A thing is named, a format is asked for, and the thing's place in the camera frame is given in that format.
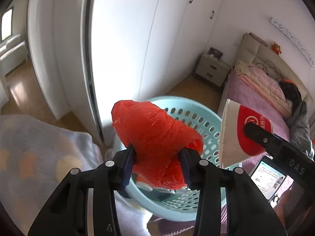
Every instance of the paper cup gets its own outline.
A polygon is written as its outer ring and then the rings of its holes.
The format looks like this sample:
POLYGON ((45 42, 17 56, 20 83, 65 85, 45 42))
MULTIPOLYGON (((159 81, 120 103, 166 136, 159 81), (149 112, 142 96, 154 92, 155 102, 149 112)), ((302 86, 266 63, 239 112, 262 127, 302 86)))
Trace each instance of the paper cup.
POLYGON ((248 122, 253 122, 273 134, 270 120, 254 110, 228 99, 222 117, 219 145, 221 168, 243 162, 265 152, 265 148, 245 136, 244 126, 248 122))

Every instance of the headboard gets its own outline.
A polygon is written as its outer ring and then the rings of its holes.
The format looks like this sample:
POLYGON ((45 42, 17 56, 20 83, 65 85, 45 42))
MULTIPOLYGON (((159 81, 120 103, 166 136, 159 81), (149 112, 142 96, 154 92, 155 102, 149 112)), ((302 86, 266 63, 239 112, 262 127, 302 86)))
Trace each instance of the headboard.
POLYGON ((262 65, 265 64, 268 67, 268 76, 277 79, 277 75, 280 75, 284 79, 292 80, 297 85, 302 99, 308 105, 313 103, 313 99, 308 92, 308 89, 288 66, 288 64, 284 62, 279 55, 273 52, 271 48, 264 46, 252 38, 250 34, 244 34, 244 39, 241 43, 237 60, 243 60, 244 62, 258 65, 260 68, 262 68, 262 65), (273 69, 273 64, 276 66, 277 71, 273 69))

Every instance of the smartphone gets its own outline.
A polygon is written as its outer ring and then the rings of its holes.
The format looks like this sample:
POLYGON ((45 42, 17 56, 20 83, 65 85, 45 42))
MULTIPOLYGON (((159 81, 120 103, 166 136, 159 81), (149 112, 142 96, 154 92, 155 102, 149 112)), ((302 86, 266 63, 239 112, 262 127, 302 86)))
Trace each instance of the smartphone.
POLYGON ((264 156, 254 168, 250 178, 254 181, 266 199, 270 201, 286 177, 287 174, 273 164, 272 159, 264 156))

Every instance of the teal laundry basket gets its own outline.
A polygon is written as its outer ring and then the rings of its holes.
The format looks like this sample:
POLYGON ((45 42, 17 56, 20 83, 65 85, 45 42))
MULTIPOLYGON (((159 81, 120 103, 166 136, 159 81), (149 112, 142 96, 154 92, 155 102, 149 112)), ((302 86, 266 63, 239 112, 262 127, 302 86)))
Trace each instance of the teal laundry basket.
MULTIPOLYGON (((219 141, 221 130, 221 118, 206 106, 180 97, 157 97, 149 100, 167 114, 186 125, 196 129, 203 137, 204 149, 201 158, 207 159, 219 167, 219 141)), ((116 136, 114 150, 124 150, 125 146, 116 136)), ((233 170, 239 164, 226 169, 233 170)), ((199 201, 198 190, 176 190, 175 194, 162 194, 158 191, 149 192, 136 186, 130 179, 126 191, 130 197, 135 199, 142 207, 154 215, 171 221, 193 221, 199 201)), ((225 189, 221 188, 221 206, 226 204, 225 189)))

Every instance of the white wardrobe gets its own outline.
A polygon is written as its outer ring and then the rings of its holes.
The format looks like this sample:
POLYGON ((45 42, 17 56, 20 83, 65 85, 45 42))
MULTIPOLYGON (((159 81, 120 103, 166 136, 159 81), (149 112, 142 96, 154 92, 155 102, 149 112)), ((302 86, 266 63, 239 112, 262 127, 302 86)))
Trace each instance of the white wardrobe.
POLYGON ((194 69, 222 0, 94 0, 91 58, 105 141, 122 99, 163 95, 194 69))

